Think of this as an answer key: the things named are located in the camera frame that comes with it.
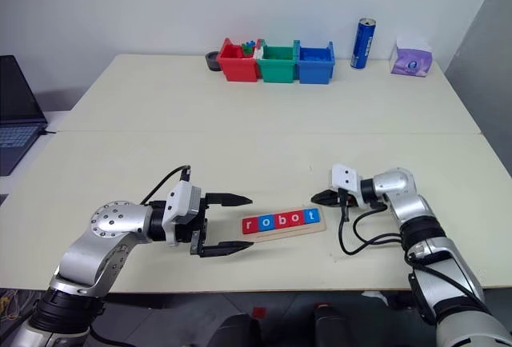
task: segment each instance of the green bin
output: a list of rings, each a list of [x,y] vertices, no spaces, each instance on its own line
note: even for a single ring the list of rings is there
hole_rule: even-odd
[[[264,82],[293,83],[297,47],[267,46],[262,39],[258,44],[257,58]]]

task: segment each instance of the purple tissue box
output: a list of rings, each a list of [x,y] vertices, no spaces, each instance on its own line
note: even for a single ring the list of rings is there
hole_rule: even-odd
[[[425,77],[432,65],[432,53],[396,47],[390,59],[392,74]]]

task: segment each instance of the laptop screen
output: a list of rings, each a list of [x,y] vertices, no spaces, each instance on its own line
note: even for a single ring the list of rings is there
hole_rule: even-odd
[[[0,122],[45,121],[14,56],[0,56]]]

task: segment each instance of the laptop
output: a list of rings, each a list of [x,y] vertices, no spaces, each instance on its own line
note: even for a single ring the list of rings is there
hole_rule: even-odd
[[[0,56],[0,176],[12,172],[47,126],[16,58]]]

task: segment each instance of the tissue box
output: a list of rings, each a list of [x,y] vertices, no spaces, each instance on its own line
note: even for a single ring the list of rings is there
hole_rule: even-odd
[[[411,38],[397,39],[391,54],[392,74],[425,77],[432,65],[432,49],[422,40]]]

